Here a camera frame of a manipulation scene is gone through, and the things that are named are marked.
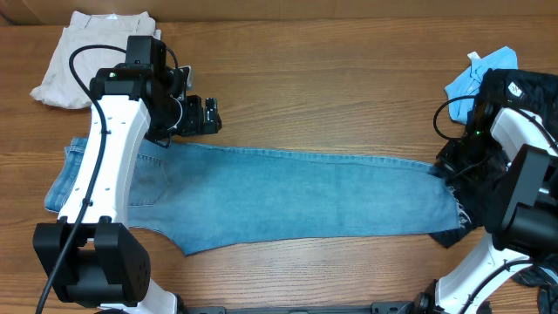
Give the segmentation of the blue denim jeans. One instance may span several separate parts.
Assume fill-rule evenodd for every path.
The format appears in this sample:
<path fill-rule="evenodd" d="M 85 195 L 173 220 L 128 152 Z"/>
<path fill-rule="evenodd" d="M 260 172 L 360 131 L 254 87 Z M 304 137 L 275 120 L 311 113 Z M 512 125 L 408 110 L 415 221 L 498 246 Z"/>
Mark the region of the blue denim jeans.
<path fill-rule="evenodd" d="M 185 255 L 297 238 L 429 234 L 449 246 L 470 222 L 422 161 L 253 147 L 144 142 L 128 199 L 132 226 Z"/>

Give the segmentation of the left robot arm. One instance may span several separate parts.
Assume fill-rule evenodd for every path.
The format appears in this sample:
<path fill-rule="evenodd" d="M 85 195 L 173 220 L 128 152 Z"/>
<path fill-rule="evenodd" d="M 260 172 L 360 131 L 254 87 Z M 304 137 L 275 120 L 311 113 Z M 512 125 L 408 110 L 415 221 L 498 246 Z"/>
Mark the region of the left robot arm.
<path fill-rule="evenodd" d="M 102 68 L 84 93 L 91 127 L 77 178 L 53 223 L 32 245 L 45 293 L 100 313 L 182 313 L 177 294 L 151 277 L 150 257 L 128 228 L 127 204 L 140 144 L 169 147 L 174 136 L 217 133 L 217 102 L 190 92 L 191 69 L 151 36 L 131 36 L 125 60 Z"/>

